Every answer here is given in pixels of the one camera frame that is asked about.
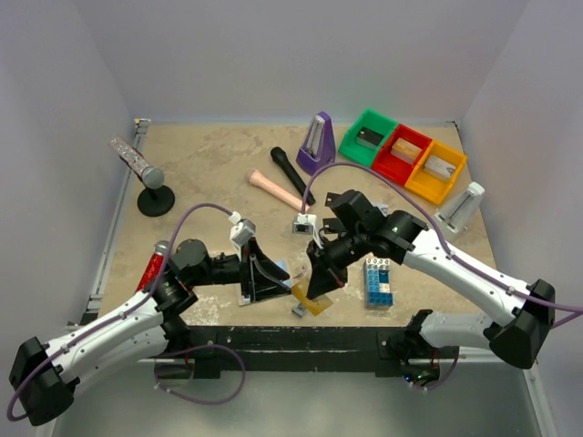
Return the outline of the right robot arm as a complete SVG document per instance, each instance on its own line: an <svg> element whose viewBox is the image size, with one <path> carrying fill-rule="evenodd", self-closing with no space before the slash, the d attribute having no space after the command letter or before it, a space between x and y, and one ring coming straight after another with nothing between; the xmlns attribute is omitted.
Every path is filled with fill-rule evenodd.
<svg viewBox="0 0 583 437"><path fill-rule="evenodd" d="M403 210L384 215L360 191L334 197L329 207L344 233L309 243L309 300L343 287L348 267L363 257L389 259L438 280L480 309L477 314L418 312L407 327L413 344L487 349L511 366L532 367L555 321L552 285L511 278L449 249L421 219Z"/></svg>

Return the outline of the gold credit card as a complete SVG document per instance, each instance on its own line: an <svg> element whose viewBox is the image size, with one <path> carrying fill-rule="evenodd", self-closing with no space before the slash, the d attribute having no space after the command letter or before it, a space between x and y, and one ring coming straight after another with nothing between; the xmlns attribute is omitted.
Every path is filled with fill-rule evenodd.
<svg viewBox="0 0 583 437"><path fill-rule="evenodd" d="M291 294L296 298L298 303L302 303L306 307L306 311L310 312L313 316L318 316L333 305L332 300L325 295L310 300L307 297L308 287L309 283L304 279L298 281L291 287Z"/></svg>

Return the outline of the beige card holder wallet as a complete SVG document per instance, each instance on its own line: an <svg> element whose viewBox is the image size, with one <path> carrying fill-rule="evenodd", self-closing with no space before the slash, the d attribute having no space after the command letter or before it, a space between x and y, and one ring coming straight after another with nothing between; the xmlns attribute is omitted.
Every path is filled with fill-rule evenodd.
<svg viewBox="0 0 583 437"><path fill-rule="evenodd" d="M246 262L241 271L238 303L240 306L290 296L292 286L304 277L304 266L293 270L286 260Z"/></svg>

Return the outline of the black credit card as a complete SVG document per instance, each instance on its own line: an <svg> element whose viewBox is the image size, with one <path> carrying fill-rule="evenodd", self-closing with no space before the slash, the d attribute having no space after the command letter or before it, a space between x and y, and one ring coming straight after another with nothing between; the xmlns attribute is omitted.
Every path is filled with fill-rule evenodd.
<svg viewBox="0 0 583 437"><path fill-rule="evenodd" d="M331 204L339 197L338 193L328 192L326 195L325 206L330 207Z"/></svg>

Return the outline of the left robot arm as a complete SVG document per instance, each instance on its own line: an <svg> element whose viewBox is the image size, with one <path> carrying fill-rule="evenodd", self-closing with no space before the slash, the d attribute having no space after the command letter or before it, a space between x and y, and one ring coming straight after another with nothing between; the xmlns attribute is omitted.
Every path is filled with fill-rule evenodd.
<svg viewBox="0 0 583 437"><path fill-rule="evenodd" d="M184 351L191 346L182 313L197 301L194 290L238 284L254 298L290 293L289 273L269 259L256 239L238 253L212 257L198 239L182 241L160 268L159 279L103 317L61 337L22 343L9 381L23 419L33 426L53 421L73 403L82 385L123 362Z"/></svg>

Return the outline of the white VIP credit card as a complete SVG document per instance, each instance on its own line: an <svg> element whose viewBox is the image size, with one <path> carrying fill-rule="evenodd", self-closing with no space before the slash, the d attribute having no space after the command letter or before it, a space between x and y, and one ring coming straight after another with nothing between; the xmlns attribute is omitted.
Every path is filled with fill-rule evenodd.
<svg viewBox="0 0 583 437"><path fill-rule="evenodd" d="M388 215L388 206L384 203L373 202L372 205L378 208L384 216Z"/></svg>

